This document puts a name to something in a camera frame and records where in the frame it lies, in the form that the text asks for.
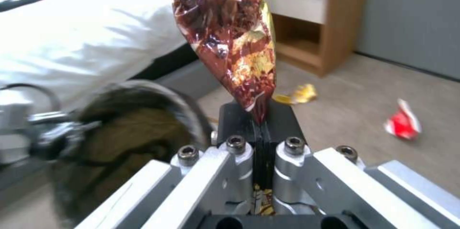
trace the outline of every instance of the gray wall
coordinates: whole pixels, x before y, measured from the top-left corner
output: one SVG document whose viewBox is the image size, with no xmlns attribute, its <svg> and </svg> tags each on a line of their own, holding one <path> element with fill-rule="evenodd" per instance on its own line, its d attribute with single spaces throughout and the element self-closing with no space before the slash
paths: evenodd
<svg viewBox="0 0 460 229">
<path fill-rule="evenodd" d="M 460 0 L 367 0 L 357 49 L 460 78 Z"/>
</svg>

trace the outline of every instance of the gray floor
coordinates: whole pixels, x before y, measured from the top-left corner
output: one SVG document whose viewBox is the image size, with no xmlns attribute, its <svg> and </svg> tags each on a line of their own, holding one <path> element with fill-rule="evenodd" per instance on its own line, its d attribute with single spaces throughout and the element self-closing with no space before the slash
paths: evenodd
<svg viewBox="0 0 460 229">
<path fill-rule="evenodd" d="M 354 56 L 325 78 L 277 63 L 276 92 L 289 93 L 312 83 L 318 98 L 294 106 L 304 135 L 314 151 L 350 145 L 366 164 L 396 159 L 460 197 L 460 83 Z M 402 98 L 420 120 L 414 142 L 387 134 L 383 124 Z M 206 114 L 218 117 L 232 97 L 223 88 L 201 98 Z"/>
</svg>

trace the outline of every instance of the wooden nightstand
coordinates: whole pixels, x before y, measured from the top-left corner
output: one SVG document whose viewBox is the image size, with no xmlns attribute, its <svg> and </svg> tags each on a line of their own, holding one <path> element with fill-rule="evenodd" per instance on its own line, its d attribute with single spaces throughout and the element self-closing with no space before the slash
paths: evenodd
<svg viewBox="0 0 460 229">
<path fill-rule="evenodd" d="M 266 0 L 273 14 L 276 55 L 318 76 L 352 53 L 364 0 Z"/>
</svg>

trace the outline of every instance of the snack bag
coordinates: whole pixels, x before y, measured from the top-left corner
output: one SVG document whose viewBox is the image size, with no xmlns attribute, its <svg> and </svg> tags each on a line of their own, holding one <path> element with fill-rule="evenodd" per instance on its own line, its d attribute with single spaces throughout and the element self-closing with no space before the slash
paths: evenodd
<svg viewBox="0 0 460 229">
<path fill-rule="evenodd" d="M 261 123 L 275 89 L 271 14 L 263 0 L 172 0 L 177 25 L 198 57 Z"/>
</svg>

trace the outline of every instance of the crumpled red wrapper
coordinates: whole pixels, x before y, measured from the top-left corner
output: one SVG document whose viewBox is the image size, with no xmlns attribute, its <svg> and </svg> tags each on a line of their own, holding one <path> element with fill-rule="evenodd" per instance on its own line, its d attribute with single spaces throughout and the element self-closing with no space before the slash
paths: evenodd
<svg viewBox="0 0 460 229">
<path fill-rule="evenodd" d="M 198 57 L 261 123 L 275 89 L 271 14 L 263 0 L 173 0 L 177 25 Z"/>
<path fill-rule="evenodd" d="M 385 130 L 397 137 L 415 139 L 422 132 L 420 122 L 407 101 L 398 100 L 398 111 L 386 121 Z"/>
</svg>

